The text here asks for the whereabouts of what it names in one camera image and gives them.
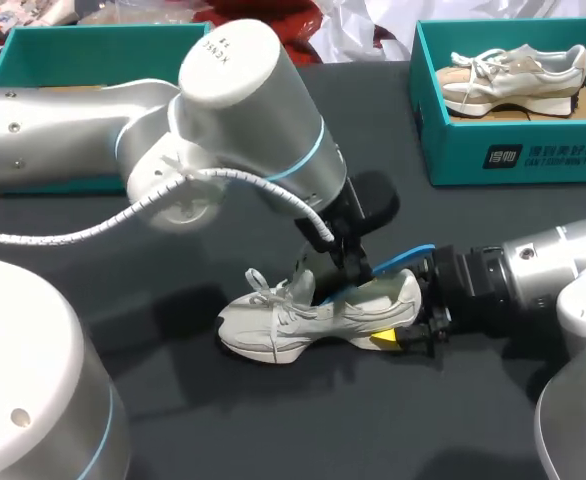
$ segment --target shoe box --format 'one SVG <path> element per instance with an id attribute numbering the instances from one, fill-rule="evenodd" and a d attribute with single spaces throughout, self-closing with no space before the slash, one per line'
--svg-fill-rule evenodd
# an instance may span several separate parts
<path id="1" fill-rule="evenodd" d="M 0 54 L 0 88 L 95 88 L 143 78 L 177 84 L 184 55 L 208 30 L 195 23 L 15 28 Z M 0 193 L 91 192 L 124 187 L 116 175 Z"/>
<path id="2" fill-rule="evenodd" d="M 467 119 L 444 105 L 436 71 L 451 65 L 452 52 L 473 57 L 524 44 L 586 47 L 586 18 L 418 22 L 409 94 L 433 185 L 586 182 L 586 85 L 569 118 L 500 110 Z"/>

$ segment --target shoe sole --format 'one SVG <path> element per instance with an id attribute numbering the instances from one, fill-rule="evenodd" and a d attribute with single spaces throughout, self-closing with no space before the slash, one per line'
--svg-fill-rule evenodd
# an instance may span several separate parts
<path id="1" fill-rule="evenodd" d="M 481 118 L 496 107 L 513 105 L 532 113 L 550 115 L 554 117 L 569 117 L 577 107 L 577 94 L 572 97 L 537 98 L 537 97 L 507 97 L 491 103 L 467 103 L 444 99 L 444 104 L 454 112 L 470 118 Z"/>
<path id="2" fill-rule="evenodd" d="M 374 340 L 371 339 L 371 337 L 369 335 L 367 335 L 365 337 L 351 337 L 351 338 L 336 337 L 336 338 L 340 338 L 341 340 L 347 341 L 351 345 L 354 345 L 357 348 L 360 348 L 362 350 L 376 350 L 376 351 L 382 351 L 382 350 L 384 350 L 384 351 L 397 351 L 397 350 L 400 350 L 399 346 L 397 346 L 397 348 L 389 348 L 385 344 L 381 344 L 380 342 L 375 342 Z M 299 358 L 300 355 L 302 355 L 302 352 L 304 352 L 304 350 L 306 350 L 308 347 L 311 346 L 311 344 L 313 344 L 313 342 L 309 342 L 306 345 L 301 345 L 297 348 L 292 348 L 290 350 L 278 350 L 277 361 L 275 361 L 275 355 L 273 354 L 273 352 L 255 352 L 253 350 L 244 350 L 242 348 L 238 348 L 238 347 L 234 347 L 233 345 L 229 345 L 228 343 L 226 343 L 222 339 L 220 339 L 220 340 L 229 350 L 231 350 L 234 353 L 237 353 L 238 355 L 246 357 L 250 360 L 255 360 L 256 362 L 277 363 L 278 365 L 279 364 L 293 363 L 295 360 L 297 360 Z"/>

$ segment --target black table surface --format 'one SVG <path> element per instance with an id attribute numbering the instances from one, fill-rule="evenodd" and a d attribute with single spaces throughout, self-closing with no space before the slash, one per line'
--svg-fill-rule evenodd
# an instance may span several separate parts
<path id="1" fill-rule="evenodd" d="M 302 77 L 351 173 L 386 172 L 402 208 L 365 240 L 373 264 L 422 243 L 501 242 L 586 217 L 586 185 L 433 188 L 405 63 L 307 67 Z M 0 231 L 54 234 L 124 208 L 120 197 L 0 199 Z M 281 280 L 302 238 L 248 187 L 215 223 L 171 236 L 134 221 L 61 248 L 0 246 L 55 285 L 90 329 L 130 416 L 131 480 L 542 480 L 535 400 L 557 368 L 552 339 L 454 337 L 440 362 L 309 349 L 290 366 L 223 353 L 216 314 L 248 292 L 244 271 Z"/>

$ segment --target sneaker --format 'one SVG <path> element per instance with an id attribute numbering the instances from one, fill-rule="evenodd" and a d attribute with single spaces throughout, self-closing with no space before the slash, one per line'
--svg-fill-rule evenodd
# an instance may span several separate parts
<path id="1" fill-rule="evenodd" d="M 529 45 L 488 50 L 477 57 L 451 54 L 455 67 L 437 71 L 445 105 L 456 114 L 482 117 L 499 105 L 543 115 L 569 116 L 586 80 L 586 48 L 539 52 Z"/>
<path id="2" fill-rule="evenodd" d="M 290 283 L 275 288 L 254 269 L 246 272 L 246 279 L 254 292 L 220 313 L 218 334 L 233 352 L 258 362 L 292 363 L 324 337 L 380 350 L 370 335 L 411 325 L 422 305 L 410 270 L 383 275 L 320 306 L 311 306 L 315 278 L 308 269 L 299 269 Z"/>

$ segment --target red object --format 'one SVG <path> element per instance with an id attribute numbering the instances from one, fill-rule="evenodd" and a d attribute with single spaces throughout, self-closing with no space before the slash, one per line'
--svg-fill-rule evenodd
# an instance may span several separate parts
<path id="1" fill-rule="evenodd" d="M 215 26 L 240 18 L 254 18 L 271 26 L 296 65 L 320 63 L 308 45 L 322 23 L 322 13 L 311 0 L 207 0 L 212 9 L 195 14 L 195 22 Z"/>

